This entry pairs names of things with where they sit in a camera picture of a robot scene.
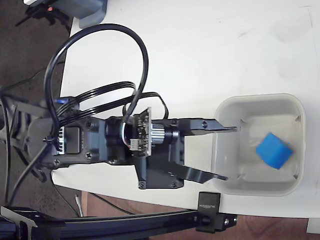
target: wire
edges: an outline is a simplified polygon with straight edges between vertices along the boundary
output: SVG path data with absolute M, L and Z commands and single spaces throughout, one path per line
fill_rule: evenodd
M 10 198 L 10 201 L 8 202 L 8 206 L 11 206 L 16 195 L 17 192 L 21 186 L 21 184 L 23 183 L 23 181 L 25 180 L 25 178 L 27 177 L 27 175 L 31 172 L 31 170 L 34 168 L 34 166 L 43 158 L 43 156 L 49 151 L 51 150 L 52 145 L 50 143 L 46 143 L 42 149 L 40 150 L 40 152 L 34 157 L 34 159 L 29 163 L 29 165 L 25 168 L 25 170 L 23 171 L 23 173 L 20 175 L 18 181 L 16 181 L 15 186 L 13 188 L 12 191 L 12 195 Z
M 9 185 L 10 185 L 10 171 L 11 171 L 11 143 L 10 143 L 10 131 L 9 120 L 7 112 L 7 103 L 2 94 L 0 94 L 0 101 L 3 110 L 4 126 L 5 126 L 5 150 L 6 150 L 6 173 L 5 173 L 5 187 L 4 187 L 4 202 L 8 203 L 9 198 Z
M 51 87 L 54 68 L 57 65 L 59 58 L 75 42 L 77 42 L 78 40 L 80 40 L 81 38 L 83 38 L 89 34 L 96 33 L 99 31 L 106 31 L 106 30 L 113 30 L 113 31 L 119 31 L 119 32 L 125 33 L 125 34 L 129 35 L 130 37 L 132 37 L 135 40 L 135 42 L 138 44 L 138 46 L 140 47 L 140 50 L 142 53 L 142 58 L 143 58 L 142 77 L 140 80 L 139 87 L 138 87 L 138 89 L 137 89 L 137 91 L 131 101 L 131 104 L 130 104 L 128 110 L 126 111 L 125 115 L 123 116 L 123 122 L 128 121 L 130 115 L 132 114 L 132 112 L 134 111 L 134 109 L 137 105 L 137 102 L 140 98 L 140 95 L 142 94 L 143 89 L 146 85 L 147 76 L 148 76 L 148 69 L 149 69 L 148 52 L 147 52 L 147 48 L 146 48 L 144 42 L 134 31 L 132 31 L 131 29 L 129 29 L 125 26 L 122 26 L 122 25 L 113 24 L 113 23 L 106 23 L 106 24 L 99 24 L 99 25 L 87 27 L 87 28 L 77 32 L 73 36 L 71 36 L 58 49 L 58 51 L 51 58 L 48 66 L 46 68 L 46 71 L 45 71 L 44 84 L 43 84 L 44 86 L 43 87 L 44 87 L 46 105 L 47 105 L 48 111 L 49 111 L 51 118 L 52 118 L 53 128 L 51 131 L 51 136 L 53 137 L 54 141 L 56 141 L 58 134 L 59 134 L 59 128 L 61 127 L 59 117 L 58 117 L 58 114 L 55 109 L 54 99 L 53 99 L 53 94 L 52 94 L 52 87 Z
M 130 145 L 127 143 L 126 141 L 126 136 L 125 136 L 125 127 L 126 127 L 126 123 L 123 122 L 122 125 L 121 125 L 121 139 L 122 139 L 122 142 L 124 143 L 124 145 L 126 145 L 129 149 L 130 149 Z
M 53 179 L 52 179 L 52 170 L 51 170 L 51 172 L 50 172 L 50 181 L 51 181 L 52 186 L 53 186 L 54 190 L 56 191 L 56 193 L 62 198 L 62 200 L 65 202 L 65 204 L 67 204 L 67 206 L 72 210 L 72 212 L 74 212 L 74 214 L 75 214 L 78 218 L 80 218 L 79 213 L 74 209 L 73 206 L 71 206 L 71 204 L 65 199 L 65 197 L 62 196 L 62 194 L 58 191 L 58 189 L 57 189 L 57 187 L 56 187 L 56 185 L 55 185 L 55 183 L 54 183 L 54 181 L 53 181 Z
M 145 96 L 145 97 L 141 97 L 142 99 L 144 98 L 151 98 L 151 97 L 158 97 L 164 107 L 164 116 L 163 116 L 163 119 L 168 119 L 169 117 L 169 109 L 165 103 L 165 101 L 163 100 L 163 98 L 157 93 L 155 92 L 156 95 L 152 94 L 152 95 L 148 95 L 148 96 Z M 124 115 L 126 112 L 126 104 L 123 106 L 123 109 L 122 109 L 122 114 Z
M 114 90 L 123 89 L 123 88 L 132 88 L 134 89 L 133 93 L 136 92 L 136 85 L 133 82 L 130 81 L 121 81 L 105 86 L 101 86 L 95 89 L 92 89 L 90 91 L 84 92 L 78 96 L 75 96 L 72 100 L 70 100 L 67 104 L 63 104 L 58 110 L 57 114 L 60 117 L 63 113 L 65 113 L 67 110 L 72 108 L 75 104 L 79 104 L 85 100 L 88 100 L 90 98 L 97 97 L 101 94 L 105 94 Z
M 135 213 L 132 213 L 132 212 L 127 211 L 127 210 L 124 210 L 124 209 L 112 204 L 111 202 L 109 202 L 108 200 L 104 199 L 103 197 L 100 197 L 99 195 L 97 195 L 95 193 L 90 192 L 90 194 L 95 196 L 96 198 L 100 199 L 101 201 L 105 202 L 106 204 L 109 204 L 111 207 L 113 207 L 113 208 L 115 208 L 115 209 L 117 209 L 117 210 L 119 210 L 119 211 L 121 211 L 121 212 L 123 212 L 125 214 L 135 215 Z
M 15 147 L 15 146 L 14 146 L 13 148 L 15 149 L 16 153 L 17 153 L 18 156 L 20 157 L 20 159 L 21 159 L 21 161 L 23 162 L 23 164 L 27 167 L 27 166 L 29 165 L 29 162 L 28 162 L 28 160 L 25 158 L 25 156 L 24 156 L 24 154 L 22 153 L 22 151 L 21 151 L 19 148 Z M 32 175 L 33 175 L 36 179 L 38 179 L 40 182 L 45 183 L 45 182 L 48 180 L 46 174 L 45 174 L 41 169 L 39 169 L 39 168 L 36 168 L 36 167 L 35 167 L 35 169 L 37 169 L 39 173 L 37 173 L 35 170 L 32 169 L 32 170 L 31 170 Z
M 150 98 L 150 97 L 158 97 L 158 98 L 162 99 L 161 96 L 156 92 L 143 92 L 140 95 L 140 99 L 145 99 L 145 98 Z M 90 109 L 75 113 L 71 116 L 68 116 L 68 117 L 62 119 L 60 121 L 60 125 L 62 127 L 62 126 L 68 125 L 70 123 L 73 123 L 74 121 L 89 117 L 91 115 L 98 114 L 98 113 L 101 113 L 101 112 L 104 112 L 104 111 L 107 111 L 110 109 L 114 109 L 114 108 L 123 106 L 125 104 L 130 103 L 133 100 L 133 98 L 134 98 L 134 96 L 128 96 L 128 97 L 122 98 L 120 100 L 108 102 L 108 103 L 105 103 L 105 104 L 102 104 L 99 106 L 95 106 Z M 165 102 L 163 101 L 163 99 L 162 99 L 162 104 L 165 108 L 164 117 L 168 117 L 169 110 L 168 110 Z
M 64 63 L 65 63 L 65 61 L 59 61 L 57 63 L 57 65 L 61 65 L 61 64 L 64 64 Z M 36 76 L 39 75 L 41 72 L 44 72 L 46 69 L 47 69 L 47 67 L 43 67 L 40 70 L 38 70 L 32 77 L 24 79 L 22 81 L 18 81 L 18 82 L 14 83 L 14 84 L 12 84 L 10 86 L 1 88 L 0 89 L 0 93 L 4 93 L 4 92 L 9 91 L 9 90 L 11 90 L 13 88 L 16 88 L 16 87 L 18 87 L 20 85 L 27 84 L 28 82 L 31 82 L 31 81 L 35 80 Z

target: white table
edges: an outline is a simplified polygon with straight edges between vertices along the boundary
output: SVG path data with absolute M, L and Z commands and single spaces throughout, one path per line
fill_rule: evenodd
M 170 118 L 213 118 L 231 96 L 290 93 L 306 112 L 305 170 L 285 197 L 223 194 L 220 211 L 242 215 L 320 218 L 320 2 L 317 0 L 109 0 L 103 23 L 133 29 L 143 39 L 150 67 L 146 91 L 161 94 Z M 78 21 L 72 34 L 78 32 Z M 66 56 L 61 96 L 75 96 L 119 81 L 139 83 L 142 58 L 128 36 L 94 33 Z M 128 96 L 118 90 L 81 104 L 87 109 Z M 157 99 L 154 118 L 163 108 Z M 98 115 L 120 115 L 117 108 Z M 210 171 L 212 136 L 186 139 L 185 164 Z M 198 192 L 216 192 L 211 181 L 185 181 L 180 189 L 138 189 L 133 166 L 74 165 L 54 172 L 55 184 L 140 202 L 196 209 Z
M 35 1 L 37 1 L 37 0 L 23 0 L 23 3 L 26 4 L 26 5 L 31 5 L 31 4 L 33 4 Z

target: metal bracket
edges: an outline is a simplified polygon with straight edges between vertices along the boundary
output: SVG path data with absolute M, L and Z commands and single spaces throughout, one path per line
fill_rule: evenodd
M 237 215 L 219 212 L 220 196 L 220 193 L 199 192 L 196 231 L 214 234 L 237 225 Z
M 19 240 L 59 240 L 62 220 L 35 211 L 28 207 L 1 206 L 1 215 L 16 225 L 16 238 Z

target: blue cube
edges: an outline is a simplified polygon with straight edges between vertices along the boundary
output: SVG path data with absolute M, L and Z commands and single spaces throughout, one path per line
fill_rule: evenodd
M 275 169 L 280 169 L 294 153 L 288 143 L 285 143 L 271 132 L 256 147 L 255 151 L 266 164 Z

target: white plastic bin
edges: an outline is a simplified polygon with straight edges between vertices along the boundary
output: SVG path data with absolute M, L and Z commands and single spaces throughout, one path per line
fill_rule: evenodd
M 227 176 L 214 179 L 225 194 L 285 196 L 300 183 L 305 161 L 305 110 L 293 95 L 265 94 L 231 97 L 220 104 L 215 118 L 234 133 L 213 135 L 211 169 Z M 268 133 L 290 143 L 294 154 L 279 170 L 264 163 L 256 147 Z

